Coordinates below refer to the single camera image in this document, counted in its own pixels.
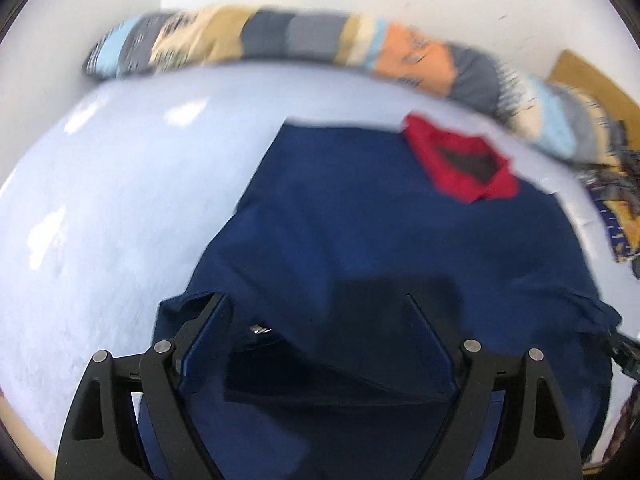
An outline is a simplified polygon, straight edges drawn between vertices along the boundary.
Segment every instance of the wooden edge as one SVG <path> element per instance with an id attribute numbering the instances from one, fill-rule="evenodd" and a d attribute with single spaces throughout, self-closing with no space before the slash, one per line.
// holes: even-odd
<path id="1" fill-rule="evenodd" d="M 56 468 L 55 455 L 31 433 L 2 394 L 0 394 L 0 419 L 15 445 L 36 473 L 43 480 L 53 480 Z"/>
<path id="2" fill-rule="evenodd" d="M 575 52 L 563 50 L 548 80 L 594 97 L 615 120 L 625 121 L 628 145 L 640 151 L 640 107 L 600 70 Z"/>

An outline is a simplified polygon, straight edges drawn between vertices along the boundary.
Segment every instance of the colorful striped fabric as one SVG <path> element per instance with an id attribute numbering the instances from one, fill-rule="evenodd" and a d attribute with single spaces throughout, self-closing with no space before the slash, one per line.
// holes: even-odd
<path id="1" fill-rule="evenodd" d="M 515 137 L 555 158 L 620 165 L 612 148 L 612 120 L 584 92 L 547 83 L 416 28 L 368 16 L 243 6 L 153 12 L 109 32 L 92 49 L 84 69 L 113 78 L 243 59 L 309 60 L 360 69 L 494 117 Z M 630 223 L 636 225 L 636 219 Z M 629 258 L 640 250 L 628 242 L 629 251 L 615 251 L 616 257 Z"/>

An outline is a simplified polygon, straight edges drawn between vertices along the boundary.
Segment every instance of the blue fabric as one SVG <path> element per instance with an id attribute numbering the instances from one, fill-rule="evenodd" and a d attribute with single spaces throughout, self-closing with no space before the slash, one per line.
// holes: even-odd
<path id="1" fill-rule="evenodd" d="M 129 33 L 133 27 L 140 21 L 140 16 L 131 18 L 114 28 L 105 38 L 104 44 L 98 54 L 98 60 L 95 65 L 96 73 L 103 77 L 114 77 L 117 75 L 118 60 L 120 59 L 120 51 Z"/>
<path id="2" fill-rule="evenodd" d="M 513 199 L 463 205 L 397 134 L 286 124 L 156 325 L 171 337 L 212 292 L 230 296 L 179 387 L 227 480 L 411 477 L 456 393 L 441 342 L 403 299 L 414 287 L 461 338 L 542 349 L 580 445 L 593 445 L 611 378 L 593 335 L 620 316 L 555 198 L 521 182 Z M 479 449 L 498 417 L 489 410 Z M 150 432 L 141 419 L 158 473 Z"/>
<path id="3" fill-rule="evenodd" d="M 376 19 L 375 27 L 371 43 L 369 43 L 369 49 L 367 50 L 367 55 L 363 63 L 365 70 L 368 72 L 373 72 L 376 69 L 378 56 L 380 55 L 380 51 L 382 51 L 382 46 L 385 44 L 389 22 L 378 18 Z"/>
<path id="4" fill-rule="evenodd" d="M 529 81 L 542 102 L 542 129 L 535 145 L 545 153 L 563 160 L 571 159 L 577 150 L 578 141 L 564 113 L 562 100 L 537 77 L 530 76 Z"/>

